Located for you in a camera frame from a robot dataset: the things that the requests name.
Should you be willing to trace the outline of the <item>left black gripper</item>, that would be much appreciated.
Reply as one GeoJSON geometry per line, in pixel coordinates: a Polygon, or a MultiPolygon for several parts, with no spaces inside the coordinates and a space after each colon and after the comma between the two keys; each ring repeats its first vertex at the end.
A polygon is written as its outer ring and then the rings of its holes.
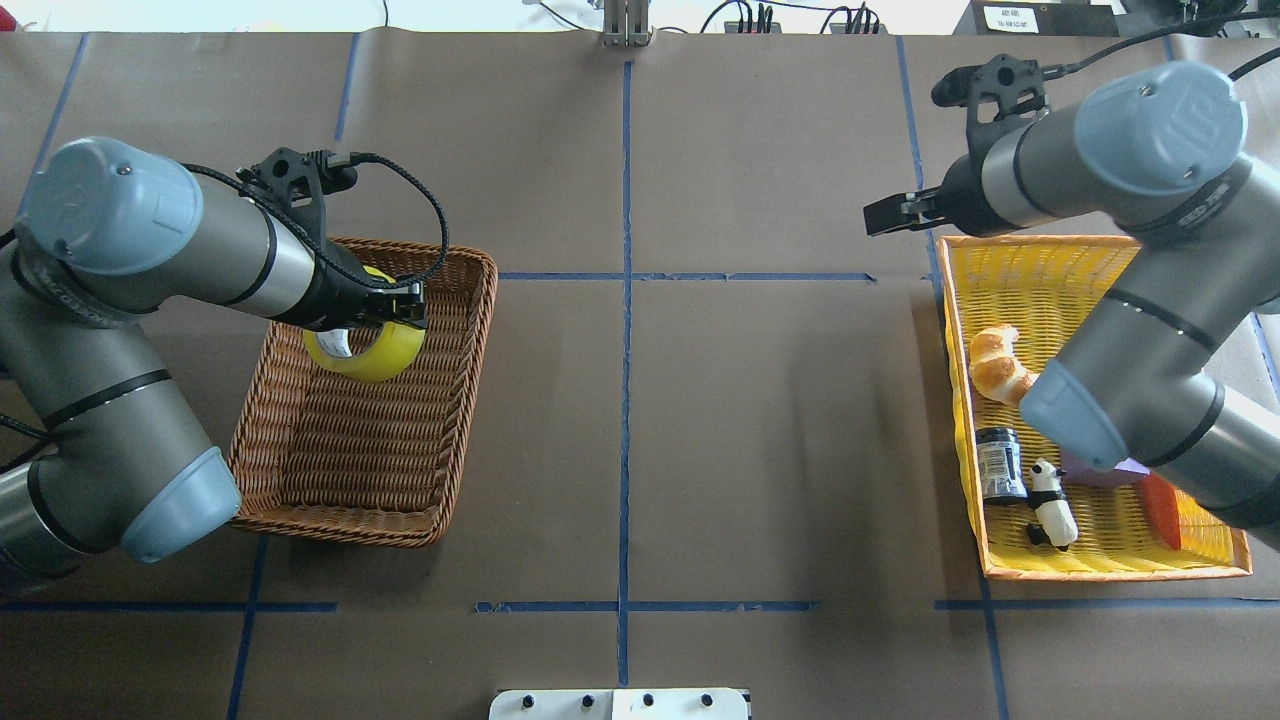
{"type": "Polygon", "coordinates": [[[312,282],[296,304],[296,325],[310,331],[337,331],[355,327],[376,328],[398,324],[420,331],[428,328],[425,286],[365,288],[339,273],[332,264],[317,260],[312,282]]]}

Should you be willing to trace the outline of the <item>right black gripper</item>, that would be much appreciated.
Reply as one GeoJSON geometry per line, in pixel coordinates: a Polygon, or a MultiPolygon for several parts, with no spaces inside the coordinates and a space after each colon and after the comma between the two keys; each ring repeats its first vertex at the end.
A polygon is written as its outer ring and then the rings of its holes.
{"type": "Polygon", "coordinates": [[[900,231],[927,231],[943,223],[965,234],[993,237],[1005,233],[1005,219],[991,206],[970,155],[947,170],[937,192],[895,193],[864,206],[869,237],[900,231]]]}

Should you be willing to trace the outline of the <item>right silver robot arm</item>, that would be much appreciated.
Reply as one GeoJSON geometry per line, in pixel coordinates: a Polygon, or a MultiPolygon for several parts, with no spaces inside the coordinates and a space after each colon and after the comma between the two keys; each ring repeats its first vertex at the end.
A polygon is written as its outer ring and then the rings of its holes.
{"type": "Polygon", "coordinates": [[[1276,547],[1277,415],[1204,368],[1251,314],[1277,311],[1277,170],[1245,151],[1245,104],[1221,70],[1169,61],[1053,110],[1044,86],[1069,72],[1000,54],[947,73],[932,97],[966,110],[966,154],[941,184],[867,205],[867,233],[993,237],[1110,217],[1139,250],[1023,418],[1096,468],[1153,468],[1276,547]]]}

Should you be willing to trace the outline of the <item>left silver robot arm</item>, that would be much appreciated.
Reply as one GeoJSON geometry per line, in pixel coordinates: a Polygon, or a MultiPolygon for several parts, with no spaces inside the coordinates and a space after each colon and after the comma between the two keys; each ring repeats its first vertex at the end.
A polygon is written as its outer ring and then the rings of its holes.
{"type": "Polygon", "coordinates": [[[3,466],[3,598],[120,550],[151,564],[228,524],[242,496],[141,328],[187,297],[306,331],[421,329],[443,264],[367,269],[326,232],[325,199],[375,152],[280,147],[221,173],[92,136],[33,174],[3,234],[3,370],[38,418],[3,466]]]}

